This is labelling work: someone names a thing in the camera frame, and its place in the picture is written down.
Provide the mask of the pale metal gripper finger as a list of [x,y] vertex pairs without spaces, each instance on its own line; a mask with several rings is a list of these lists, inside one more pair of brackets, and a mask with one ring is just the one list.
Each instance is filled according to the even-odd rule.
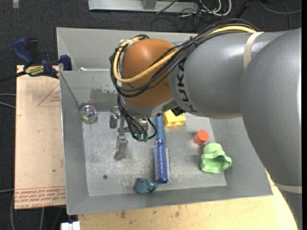
[[126,158],[128,141],[125,135],[118,135],[114,159],[120,161]]
[[117,128],[119,119],[121,119],[120,110],[118,106],[115,106],[111,110],[111,116],[109,120],[110,128]]

